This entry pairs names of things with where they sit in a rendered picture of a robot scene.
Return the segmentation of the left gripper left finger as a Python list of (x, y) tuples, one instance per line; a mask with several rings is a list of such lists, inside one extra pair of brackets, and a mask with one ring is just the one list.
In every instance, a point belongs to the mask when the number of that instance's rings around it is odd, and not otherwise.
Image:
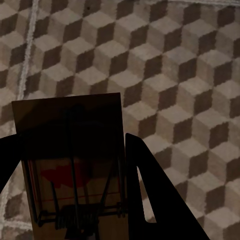
[(17, 134), (0, 138), (0, 193), (20, 163), (21, 146)]

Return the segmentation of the mousetrap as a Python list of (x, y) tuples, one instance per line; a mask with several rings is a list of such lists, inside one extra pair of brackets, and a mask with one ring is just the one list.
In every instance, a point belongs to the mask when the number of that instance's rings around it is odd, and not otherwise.
[(121, 93), (11, 105), (34, 240), (129, 240)]

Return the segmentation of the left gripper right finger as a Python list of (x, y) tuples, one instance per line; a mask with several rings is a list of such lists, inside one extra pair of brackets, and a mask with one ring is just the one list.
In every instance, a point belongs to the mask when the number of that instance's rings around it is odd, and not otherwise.
[[(129, 240), (210, 240), (145, 142), (125, 135)], [(139, 168), (156, 223), (145, 219)]]

